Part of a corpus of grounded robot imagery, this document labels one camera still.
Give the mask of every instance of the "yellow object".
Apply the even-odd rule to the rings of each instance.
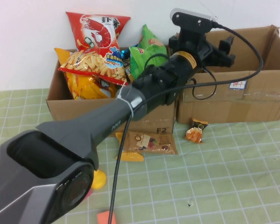
[[[120,144],[123,133],[122,132],[116,132],[115,135],[116,135],[116,138],[118,139],[119,144]],[[144,157],[143,157],[143,155],[141,155],[139,153],[136,153],[136,152],[122,152],[120,160],[121,161],[128,161],[128,162],[131,162],[131,161],[142,162],[142,161],[144,161]]]
[[[143,155],[140,155],[139,153],[135,153],[135,152],[122,152],[121,153],[121,161],[127,161],[127,162],[142,162],[144,161],[144,157]]]
[[[97,171],[94,171],[91,189],[95,189],[95,190],[101,189],[106,184],[106,181],[107,181],[107,176],[103,171],[99,169]]]
[[[71,55],[68,50],[55,48],[60,64],[64,64]],[[74,99],[114,98],[115,84],[104,81],[99,77],[65,73],[68,88]]]

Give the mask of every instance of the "white wall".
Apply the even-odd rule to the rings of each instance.
[[[280,26],[280,0],[0,0],[0,90],[49,87],[53,48],[75,48],[65,11],[131,16],[119,38],[129,46],[145,23],[167,42],[179,30],[169,17],[175,7],[212,13],[230,28]]]

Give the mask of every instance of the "yellow snack bag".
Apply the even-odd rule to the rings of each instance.
[[[72,54],[68,50],[55,48],[60,64],[65,63]],[[115,97],[115,84],[99,77],[65,72],[68,88],[74,99],[101,99]]]
[[[122,139],[122,132],[116,132],[115,133],[116,138],[119,141],[119,144],[121,143],[121,139]],[[144,161],[144,157],[143,155],[139,154],[139,153],[135,153],[135,152],[122,152],[121,153],[121,161],[136,161],[136,162],[142,162]]]

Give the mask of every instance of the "cartoon shrimp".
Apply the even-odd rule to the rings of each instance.
[[[81,30],[84,30],[85,34],[89,33],[99,48],[110,46],[111,34],[107,27],[100,22],[88,18],[87,15],[81,16],[80,22],[83,24]]]

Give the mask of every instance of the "label on box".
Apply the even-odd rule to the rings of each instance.
[[[244,90],[247,86],[247,81],[240,81],[240,82],[235,82],[235,83],[230,83],[229,89],[233,90]]]

